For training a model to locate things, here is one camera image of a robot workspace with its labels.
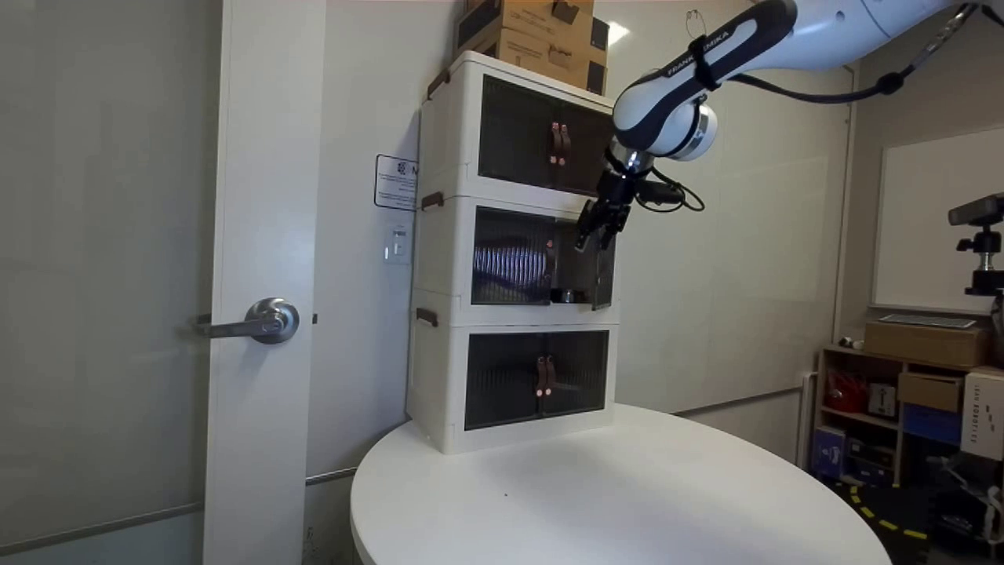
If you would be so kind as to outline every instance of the door handle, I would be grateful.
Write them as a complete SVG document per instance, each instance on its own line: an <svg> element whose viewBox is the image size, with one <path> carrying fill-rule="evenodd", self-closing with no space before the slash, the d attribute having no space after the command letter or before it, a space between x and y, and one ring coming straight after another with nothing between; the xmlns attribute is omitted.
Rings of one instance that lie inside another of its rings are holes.
<svg viewBox="0 0 1004 565"><path fill-rule="evenodd" d="M279 345L287 342L296 335L296 330L300 327L300 312L296 310L296 303L282 302L282 298L262 298L256 303L247 307L246 320L238 322L209 322L209 316L196 320L196 331L207 340L255 340L262 345Z"/></svg>

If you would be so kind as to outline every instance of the sticker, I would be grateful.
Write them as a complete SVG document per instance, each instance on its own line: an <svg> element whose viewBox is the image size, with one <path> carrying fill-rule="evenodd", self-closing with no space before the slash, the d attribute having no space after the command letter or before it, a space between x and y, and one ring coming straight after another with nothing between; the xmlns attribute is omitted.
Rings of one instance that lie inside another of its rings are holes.
<svg viewBox="0 0 1004 565"><path fill-rule="evenodd" d="M374 164L374 203L387 210L415 210L417 164L375 154Z"/></svg>

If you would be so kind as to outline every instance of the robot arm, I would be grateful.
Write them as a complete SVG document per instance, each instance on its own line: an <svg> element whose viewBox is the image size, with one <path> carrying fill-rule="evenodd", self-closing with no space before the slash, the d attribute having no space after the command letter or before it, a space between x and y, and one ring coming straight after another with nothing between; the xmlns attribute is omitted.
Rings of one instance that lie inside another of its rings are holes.
<svg viewBox="0 0 1004 565"><path fill-rule="evenodd" d="M610 246L625 228L652 158L694 159L713 146L717 118L707 94L717 81L751 69L833 69L951 6L960 9L955 24L977 6L1004 13L1004 0L759 0L709 37L695 37L686 53L618 96L598 197L580 217L584 246L597 233Z"/></svg>

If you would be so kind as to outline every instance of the white cabinet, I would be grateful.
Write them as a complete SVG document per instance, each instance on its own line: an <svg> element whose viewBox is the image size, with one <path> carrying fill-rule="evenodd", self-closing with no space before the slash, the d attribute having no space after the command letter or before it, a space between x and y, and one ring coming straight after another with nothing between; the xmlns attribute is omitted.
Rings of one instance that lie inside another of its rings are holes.
<svg viewBox="0 0 1004 565"><path fill-rule="evenodd" d="M605 420L625 242L575 251L610 101L463 53L421 115L412 416L442 453Z"/></svg>

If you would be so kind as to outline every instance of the table top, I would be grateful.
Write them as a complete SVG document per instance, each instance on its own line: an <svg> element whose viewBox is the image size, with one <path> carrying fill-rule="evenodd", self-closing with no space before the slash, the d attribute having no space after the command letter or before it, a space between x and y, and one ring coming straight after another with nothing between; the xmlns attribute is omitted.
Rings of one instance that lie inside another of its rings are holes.
<svg viewBox="0 0 1004 565"><path fill-rule="evenodd" d="M627 406L610 428L470 454L403 423L361 462L352 528L368 565L887 565L790 462Z"/></svg>

